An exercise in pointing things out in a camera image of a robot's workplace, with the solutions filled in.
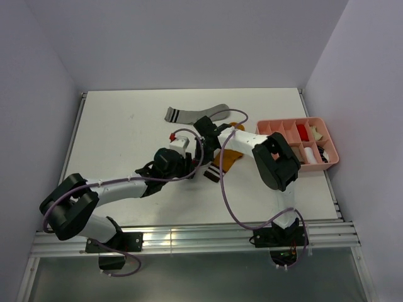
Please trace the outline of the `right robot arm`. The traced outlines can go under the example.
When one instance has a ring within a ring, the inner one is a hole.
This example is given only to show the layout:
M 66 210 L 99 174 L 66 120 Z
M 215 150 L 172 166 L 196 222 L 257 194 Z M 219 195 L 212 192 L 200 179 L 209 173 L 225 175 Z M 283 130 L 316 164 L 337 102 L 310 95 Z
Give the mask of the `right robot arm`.
M 257 230 L 269 224 L 276 226 L 273 240 L 279 245 L 286 245 L 294 238 L 296 229 L 302 218 L 295 209 L 295 181 L 301 168 L 300 161 L 294 154 L 285 137 L 274 132 L 270 135 L 258 135 L 242 129 L 241 124 L 222 124 L 217 126 L 204 116 L 194 127 L 202 137 L 200 147 L 196 148 L 196 159 L 199 163 L 209 163 L 218 170 L 224 204 L 232 219 L 241 227 Z M 228 202 L 224 176 L 227 173 L 229 155 L 232 162 L 242 156 L 254 159 L 261 180 L 276 193 L 278 213 L 260 226 L 251 227 L 237 219 Z

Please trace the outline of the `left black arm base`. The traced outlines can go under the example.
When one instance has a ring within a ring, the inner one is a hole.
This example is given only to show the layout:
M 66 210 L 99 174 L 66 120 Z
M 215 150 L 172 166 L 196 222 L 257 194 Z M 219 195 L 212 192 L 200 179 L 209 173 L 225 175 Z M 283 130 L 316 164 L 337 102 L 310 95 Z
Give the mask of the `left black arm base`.
M 120 232 L 105 243 L 87 239 L 84 251 L 87 254 L 98 254 L 98 267 L 103 273 L 125 277 L 140 271 L 141 260 L 132 252 L 141 252 L 143 242 L 142 232 Z M 122 272 L 129 259 L 137 263 L 136 268 L 132 272 Z

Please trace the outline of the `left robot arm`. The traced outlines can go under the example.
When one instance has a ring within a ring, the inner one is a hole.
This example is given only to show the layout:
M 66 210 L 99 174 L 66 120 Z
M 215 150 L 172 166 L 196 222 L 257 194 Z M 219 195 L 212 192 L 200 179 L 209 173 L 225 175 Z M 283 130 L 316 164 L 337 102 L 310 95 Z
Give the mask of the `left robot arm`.
M 114 219 L 97 216 L 94 210 L 123 199 L 151 196 L 169 181 L 186 179 L 193 171 L 189 152 L 161 148 L 153 161 L 123 179 L 91 182 L 79 173 L 71 174 L 40 204 L 44 226 L 61 241 L 82 236 L 116 251 L 123 243 L 122 229 Z

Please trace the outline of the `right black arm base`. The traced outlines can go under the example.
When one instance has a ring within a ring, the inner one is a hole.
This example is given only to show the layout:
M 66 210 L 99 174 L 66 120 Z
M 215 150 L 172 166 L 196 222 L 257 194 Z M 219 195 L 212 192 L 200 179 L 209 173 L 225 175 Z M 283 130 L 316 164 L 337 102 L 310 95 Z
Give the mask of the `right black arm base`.
M 309 238 L 302 226 L 282 229 L 272 223 L 271 227 L 254 230 L 249 243 L 257 249 L 268 248 L 275 267 L 286 271 L 307 250 Z

